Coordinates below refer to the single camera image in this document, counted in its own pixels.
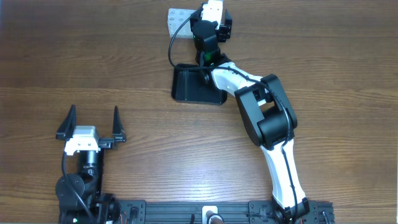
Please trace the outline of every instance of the black mounting plate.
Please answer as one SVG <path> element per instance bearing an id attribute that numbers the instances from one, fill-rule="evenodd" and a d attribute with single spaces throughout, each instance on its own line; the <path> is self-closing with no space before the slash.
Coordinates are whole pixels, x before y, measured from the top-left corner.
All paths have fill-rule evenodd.
<path id="1" fill-rule="evenodd" d="M 178 67 L 193 68 L 197 65 L 178 64 Z M 202 75 L 197 71 L 181 71 L 174 69 L 172 97 L 181 103 L 199 103 L 222 105 L 227 98 L 227 92 L 219 90 L 210 83 L 205 84 Z"/>
<path id="2" fill-rule="evenodd" d="M 125 222 L 135 224 L 201 224 L 201 210 L 205 205 L 215 205 L 225 223 L 276 224 L 272 217 L 272 201 L 247 202 L 146 202 L 144 200 L 120 200 L 121 214 Z M 309 201 L 310 212 L 302 217 L 304 224 L 326 224 L 325 211 L 330 224 L 335 223 L 332 203 Z"/>

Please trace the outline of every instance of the brown wooden surface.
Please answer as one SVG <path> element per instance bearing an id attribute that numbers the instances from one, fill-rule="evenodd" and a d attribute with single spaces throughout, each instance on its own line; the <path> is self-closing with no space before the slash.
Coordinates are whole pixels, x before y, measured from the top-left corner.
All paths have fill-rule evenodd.
<path id="1" fill-rule="evenodd" d="M 71 104 L 78 124 L 111 134 L 118 105 L 127 143 L 105 159 L 104 191 L 163 201 L 267 200 L 272 182 L 232 97 L 176 103 L 167 60 L 170 7 L 200 1 L 5 0 L 0 29 L 0 222 L 56 222 Z M 312 200 L 337 223 L 395 223 L 398 1 L 228 0 L 237 66 L 275 73 L 298 117 L 294 156 Z M 173 59 L 193 63 L 191 40 Z M 69 170 L 75 168 L 69 159 Z"/>

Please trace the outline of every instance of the wood grain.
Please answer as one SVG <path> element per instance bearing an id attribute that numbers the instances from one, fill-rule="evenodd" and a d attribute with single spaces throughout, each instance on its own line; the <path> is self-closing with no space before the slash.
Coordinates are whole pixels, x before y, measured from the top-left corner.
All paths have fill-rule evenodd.
<path id="1" fill-rule="evenodd" d="M 398 2 L 226 1 L 220 44 L 255 75 L 275 73 L 298 117 L 295 161 L 308 198 L 337 223 L 395 223 Z M 56 222 L 71 104 L 78 124 L 111 134 L 118 105 L 127 143 L 106 155 L 104 191 L 166 201 L 270 199 L 264 156 L 235 100 L 176 103 L 167 60 L 170 7 L 191 0 L 3 0 L 0 16 L 0 222 Z M 175 62 L 193 63 L 191 40 Z M 76 158 L 68 167 L 75 168 Z"/>

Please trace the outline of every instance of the black cable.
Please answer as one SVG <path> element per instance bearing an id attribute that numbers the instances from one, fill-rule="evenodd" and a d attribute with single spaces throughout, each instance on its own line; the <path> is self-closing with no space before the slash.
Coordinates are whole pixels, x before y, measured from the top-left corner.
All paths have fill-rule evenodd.
<path id="1" fill-rule="evenodd" d="M 86 204 L 84 203 L 83 199 L 81 199 L 81 197 L 79 196 L 79 194 L 77 193 L 75 187 L 73 186 L 72 182 L 70 181 L 68 174 L 67 174 L 67 169 L 66 169 L 66 163 L 67 163 L 67 153 L 63 152 L 62 155 L 62 174 L 63 174 L 63 178 L 65 178 L 65 181 L 67 183 L 67 186 L 69 187 L 69 189 L 72 191 L 72 193 L 75 195 L 75 197 L 78 199 L 79 203 L 81 204 L 81 206 L 83 207 L 83 209 L 86 211 L 88 217 L 91 220 L 91 224 L 96 224 L 96 220 L 94 218 L 94 215 L 92 214 L 92 212 L 90 211 L 90 209 L 88 209 L 88 207 L 86 206 Z"/>
<path id="2" fill-rule="evenodd" d="M 169 45 L 169 51 L 168 51 L 169 62 L 170 62 L 170 64 L 174 67 L 174 69 L 177 69 L 177 70 L 199 71 L 199 70 L 224 69 L 224 70 L 232 71 L 232 72 L 234 72 L 234 73 L 236 73 L 236 74 L 242 76 L 242 77 L 245 78 L 247 81 L 254 82 L 254 83 L 256 83 L 256 84 L 258 84 L 258 85 L 264 87 L 264 88 L 272 95 L 272 97 L 274 97 L 274 99 L 275 99 L 276 101 L 278 101 L 278 103 L 280 103 L 280 106 L 282 107 L 282 109 L 283 109 L 283 111 L 284 111 L 284 114 L 285 114 L 285 117 L 286 117 L 286 121 L 287 121 L 286 139 L 285 139 L 284 143 L 283 143 L 282 146 L 281 146 L 281 152 L 282 152 L 282 154 L 283 154 L 283 156 L 284 156 L 284 159 L 285 159 L 286 168 L 287 168 L 287 173 L 288 173 L 288 175 L 289 175 L 289 180 L 290 180 L 290 186 L 291 186 L 291 188 L 292 188 L 293 196 L 294 196 L 295 213 L 294 213 L 294 217 L 293 217 L 293 219 L 292 219 L 292 223 L 294 223 L 295 220 L 296 220 L 297 210 L 298 210 L 298 208 L 297 208 L 297 207 L 298 207 L 298 204 L 297 204 L 297 195 L 296 195 L 295 187 L 294 187 L 294 184 L 293 184 L 292 174 L 291 174 L 291 172 L 290 172 L 289 162 L 288 162 L 288 160 L 287 160 L 286 152 L 285 152 L 285 149 L 284 149 L 285 145 L 286 145 L 286 144 L 288 143 L 288 141 L 289 141 L 290 132 L 291 132 L 291 126 L 290 126 L 289 114 L 287 113 L 286 108 L 285 108 L 285 106 L 284 106 L 282 100 L 280 100 L 280 98 L 276 95 L 276 93 L 275 93 L 274 91 L 272 91 L 265 83 L 262 83 L 262 82 L 260 82 L 260 81 L 258 81 L 258 80 L 251 79 L 251 78 L 249 78 L 249 76 L 247 76 L 247 75 L 241 73 L 240 71 L 238 71 L 238 70 L 236 70 L 236 69 L 233 69 L 233 68 L 230 68 L 230 67 L 219 67 L 219 66 L 182 68 L 182 67 L 176 66 L 176 65 L 173 63 L 172 59 L 171 59 L 172 46 L 173 46 L 174 40 L 175 40 L 175 38 L 176 38 L 178 32 L 179 32 L 180 29 L 181 29 L 181 28 L 182 28 L 182 27 L 183 27 L 183 26 L 196 14 L 196 13 L 198 13 L 199 11 L 200 11 L 200 9 L 197 10 L 197 11 L 195 11 L 194 13 L 192 13 L 192 14 L 188 17 L 188 19 L 185 20 L 185 21 L 180 25 L 180 27 L 175 31 L 175 33 L 174 33 L 174 35 L 173 35 L 173 37 L 172 37 L 172 39 L 171 39 L 171 41 L 170 41 L 170 45 Z"/>

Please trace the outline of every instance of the wooden table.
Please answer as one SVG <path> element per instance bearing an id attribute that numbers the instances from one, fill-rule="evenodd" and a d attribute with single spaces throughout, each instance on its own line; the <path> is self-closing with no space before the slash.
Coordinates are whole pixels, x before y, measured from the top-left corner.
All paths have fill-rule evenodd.
<path id="1" fill-rule="evenodd" d="M 261 150 L 233 97 L 223 106 L 175 102 L 167 60 L 170 7 L 200 1 L 4 0 L 0 30 L 0 222 L 56 222 L 63 142 L 78 124 L 111 135 L 119 106 L 127 143 L 105 159 L 118 198 L 271 198 Z M 312 200 L 337 223 L 395 223 L 398 1 L 225 1 L 233 31 L 222 52 L 255 75 L 275 73 L 298 117 L 294 156 Z M 174 62 L 193 63 L 192 40 Z M 76 158 L 68 160 L 75 170 Z"/>

